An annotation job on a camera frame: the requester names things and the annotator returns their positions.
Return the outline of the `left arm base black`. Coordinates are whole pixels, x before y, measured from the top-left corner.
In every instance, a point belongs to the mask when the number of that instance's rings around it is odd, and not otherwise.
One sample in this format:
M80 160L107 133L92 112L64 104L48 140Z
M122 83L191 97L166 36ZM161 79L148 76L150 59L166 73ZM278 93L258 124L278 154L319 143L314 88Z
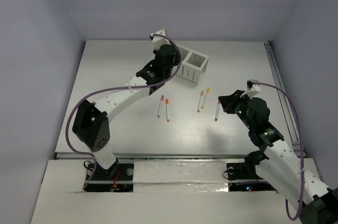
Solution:
M134 163L115 163L109 170L104 170L99 164L94 168L94 162L84 161L86 192L133 192Z

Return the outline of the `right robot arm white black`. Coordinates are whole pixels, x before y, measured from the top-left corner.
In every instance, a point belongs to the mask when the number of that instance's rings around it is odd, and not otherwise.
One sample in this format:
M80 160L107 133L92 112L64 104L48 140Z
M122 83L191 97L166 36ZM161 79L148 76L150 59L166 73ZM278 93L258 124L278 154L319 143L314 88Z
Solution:
M258 150L248 154L244 174L258 176L285 198L287 207L296 211L290 220L301 223L337 223L337 189L331 189L309 170L270 123L267 103L247 92L237 90L220 96L219 104L227 114L235 114L248 129Z

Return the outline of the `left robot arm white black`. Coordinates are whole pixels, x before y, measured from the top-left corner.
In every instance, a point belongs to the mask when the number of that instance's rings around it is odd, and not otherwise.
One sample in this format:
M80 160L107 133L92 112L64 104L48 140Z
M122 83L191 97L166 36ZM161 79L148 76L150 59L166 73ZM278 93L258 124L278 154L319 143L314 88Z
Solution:
M125 88L114 90L95 102L84 100L77 109L72 131L90 149L99 166L98 172L105 179L113 178L118 166L109 144L109 124L130 105L164 86L181 60L172 44L163 44L153 52L155 58L138 71Z

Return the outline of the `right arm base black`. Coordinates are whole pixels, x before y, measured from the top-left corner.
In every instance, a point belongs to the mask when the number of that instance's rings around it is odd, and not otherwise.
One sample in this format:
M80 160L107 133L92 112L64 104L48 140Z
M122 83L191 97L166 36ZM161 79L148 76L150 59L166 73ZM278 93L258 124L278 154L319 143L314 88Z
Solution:
M263 153L255 151L244 162L228 163L223 177L229 181L229 192L272 191L273 187L256 174L256 166L265 159Z

